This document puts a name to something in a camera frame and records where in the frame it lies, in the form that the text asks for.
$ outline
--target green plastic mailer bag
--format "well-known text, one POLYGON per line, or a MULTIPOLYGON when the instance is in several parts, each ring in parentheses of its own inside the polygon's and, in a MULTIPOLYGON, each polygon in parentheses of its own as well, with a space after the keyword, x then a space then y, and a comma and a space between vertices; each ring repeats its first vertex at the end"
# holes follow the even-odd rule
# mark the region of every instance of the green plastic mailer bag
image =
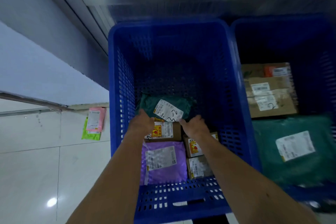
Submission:
POLYGON ((281 186, 336 182, 336 146, 329 117, 293 116, 252 123, 266 177, 281 186))
POLYGON ((144 109, 149 117, 166 120, 169 122, 179 119, 188 119, 194 100, 191 98, 182 98, 178 96, 152 96, 142 94, 135 114, 139 109, 144 109))
POLYGON ((86 130, 86 125, 87 125, 87 120, 88 117, 86 117, 84 121, 84 128, 83 128, 83 133, 82 133, 82 139, 90 139, 90 140, 100 140, 100 132, 93 132, 93 131, 87 131, 86 130))

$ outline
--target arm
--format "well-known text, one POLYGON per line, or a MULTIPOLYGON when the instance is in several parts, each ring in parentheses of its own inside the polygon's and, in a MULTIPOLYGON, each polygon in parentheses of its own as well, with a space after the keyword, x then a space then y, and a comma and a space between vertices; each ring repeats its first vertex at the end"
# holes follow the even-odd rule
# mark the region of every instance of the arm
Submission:
POLYGON ((318 224, 279 186, 216 141, 200 115, 180 123, 204 152, 240 224, 318 224))
POLYGON ((113 157, 67 224, 133 223, 140 184, 144 137, 154 129, 154 118, 139 111, 113 157))

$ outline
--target blue plastic crate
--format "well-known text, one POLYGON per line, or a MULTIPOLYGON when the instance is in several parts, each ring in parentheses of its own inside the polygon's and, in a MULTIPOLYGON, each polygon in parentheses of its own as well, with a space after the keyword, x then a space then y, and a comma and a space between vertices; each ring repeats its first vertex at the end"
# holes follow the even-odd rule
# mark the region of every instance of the blue plastic crate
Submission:
MULTIPOLYGON (((231 25, 240 61, 289 62, 301 114, 331 112, 336 118, 336 49, 332 25, 319 15, 238 19, 231 25)), ((336 127, 332 127, 336 138, 336 127)), ((297 201, 336 198, 336 184, 288 187, 297 201)))
MULTIPOLYGON (((141 91, 193 97, 220 142, 259 169, 236 45, 221 20, 124 23, 108 36, 111 154, 141 91)), ((167 223, 230 212, 214 178, 141 186, 136 223, 167 223), (188 205, 174 206, 188 201, 188 205)))

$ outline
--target purple plastic mailer bag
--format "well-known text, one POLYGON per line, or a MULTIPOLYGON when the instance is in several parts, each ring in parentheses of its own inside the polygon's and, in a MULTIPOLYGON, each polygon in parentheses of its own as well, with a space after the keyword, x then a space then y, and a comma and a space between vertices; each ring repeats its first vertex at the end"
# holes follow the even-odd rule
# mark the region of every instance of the purple plastic mailer bag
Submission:
POLYGON ((140 185, 187 180, 183 142, 142 144, 140 185))

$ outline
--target hand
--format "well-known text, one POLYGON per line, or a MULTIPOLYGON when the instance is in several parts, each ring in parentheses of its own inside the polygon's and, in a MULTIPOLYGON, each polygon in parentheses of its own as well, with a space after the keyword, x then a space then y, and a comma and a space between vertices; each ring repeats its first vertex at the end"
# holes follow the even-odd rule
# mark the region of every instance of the hand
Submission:
POLYGON ((194 140, 203 137, 203 135, 210 134, 210 131, 205 124, 204 119, 202 119, 200 115, 196 115, 189 122, 186 122, 183 119, 180 119, 179 122, 187 136, 194 140))
POLYGON ((135 133, 142 137, 142 139, 152 133, 154 129, 154 117, 149 118, 147 113, 143 110, 139 110, 139 114, 136 115, 128 124, 127 132, 135 133))

